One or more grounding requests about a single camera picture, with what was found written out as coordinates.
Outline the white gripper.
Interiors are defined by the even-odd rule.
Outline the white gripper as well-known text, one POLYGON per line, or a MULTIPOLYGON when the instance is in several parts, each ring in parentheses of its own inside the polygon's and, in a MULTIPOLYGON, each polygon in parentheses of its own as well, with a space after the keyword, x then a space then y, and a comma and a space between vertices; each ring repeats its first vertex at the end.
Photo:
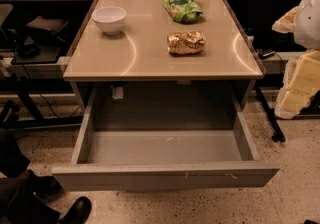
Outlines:
MULTIPOLYGON (((293 33, 298 7, 294 7, 274 22, 272 30, 278 33, 293 33)), ((320 52, 307 50, 299 58, 291 57, 283 76, 275 105, 275 115, 282 119, 292 119, 303 108, 310 105, 312 98, 320 90, 320 52)))

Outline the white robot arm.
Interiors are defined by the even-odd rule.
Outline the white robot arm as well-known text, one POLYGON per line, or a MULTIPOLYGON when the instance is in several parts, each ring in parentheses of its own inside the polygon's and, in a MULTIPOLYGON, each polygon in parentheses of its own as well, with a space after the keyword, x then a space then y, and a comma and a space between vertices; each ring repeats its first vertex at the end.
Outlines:
POLYGON ((320 91, 320 0, 301 0, 272 25, 272 30, 292 33, 294 42, 306 49, 286 64, 283 87, 276 100, 275 115, 292 119, 320 91))

